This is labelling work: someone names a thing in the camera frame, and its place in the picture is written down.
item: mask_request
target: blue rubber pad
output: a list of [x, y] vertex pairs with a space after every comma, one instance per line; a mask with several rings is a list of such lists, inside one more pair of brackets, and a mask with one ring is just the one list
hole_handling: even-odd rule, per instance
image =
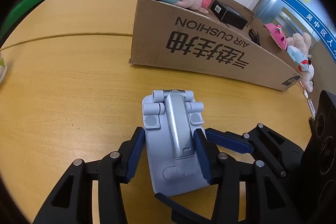
[[145, 143], [145, 130], [142, 128], [139, 135], [137, 136], [131, 155], [128, 158], [127, 172], [126, 172], [126, 179], [128, 181], [130, 181], [135, 176], [135, 172], [137, 170], [137, 166], [140, 160], [144, 143]]
[[194, 139], [195, 150], [196, 150], [199, 166], [201, 167], [203, 178], [206, 179], [208, 183], [210, 183], [212, 180], [212, 177], [210, 174], [210, 162], [203, 148], [202, 142], [196, 132], [194, 132], [193, 139]]
[[250, 145], [244, 142], [240, 142], [239, 140], [230, 138], [230, 134], [224, 133], [224, 135], [222, 135], [222, 134], [212, 132], [210, 130], [206, 130], [206, 136], [209, 142], [215, 143], [221, 147], [225, 147], [232, 151], [236, 151], [240, 154], [245, 154], [245, 153], [252, 154], [254, 152], [254, 150], [250, 147]]

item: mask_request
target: beige plush toy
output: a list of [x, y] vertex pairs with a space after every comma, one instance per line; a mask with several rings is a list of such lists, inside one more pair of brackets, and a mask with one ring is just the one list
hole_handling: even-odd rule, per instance
[[304, 32], [303, 35], [295, 33], [293, 37], [287, 37], [286, 40], [287, 45], [298, 48], [304, 56], [310, 57], [308, 51], [311, 46], [311, 37], [308, 33]]

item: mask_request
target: brown cardboard box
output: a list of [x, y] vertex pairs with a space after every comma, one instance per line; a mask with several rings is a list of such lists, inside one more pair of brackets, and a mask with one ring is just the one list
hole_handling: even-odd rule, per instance
[[[254, 13], [234, 0], [219, 1], [247, 19], [243, 30], [221, 23], [210, 9], [203, 15], [156, 0], [138, 0], [131, 63], [218, 75], [277, 90], [296, 83], [301, 75], [295, 64]], [[261, 47], [250, 40], [250, 28], [259, 32]]]

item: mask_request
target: plush pig foot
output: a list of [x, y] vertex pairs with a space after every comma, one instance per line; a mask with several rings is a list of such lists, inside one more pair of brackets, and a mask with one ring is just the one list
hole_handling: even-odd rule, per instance
[[201, 13], [203, 13], [203, 14], [209, 14], [208, 10], [206, 10], [206, 9], [204, 9], [204, 8], [199, 8], [199, 9], [197, 9], [196, 11], [201, 12]]

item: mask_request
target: white plush toy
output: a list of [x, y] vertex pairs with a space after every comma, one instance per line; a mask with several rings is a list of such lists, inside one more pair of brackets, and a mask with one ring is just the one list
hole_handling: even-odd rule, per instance
[[302, 83], [302, 85], [304, 86], [304, 88], [307, 92], [312, 92], [313, 91], [313, 84], [314, 84], [314, 82], [312, 80], [312, 78], [314, 76], [314, 67], [311, 63], [309, 64], [309, 71], [310, 72], [308, 72], [308, 71], [301, 72], [301, 75], [303, 77], [303, 79], [301, 80], [301, 83]]

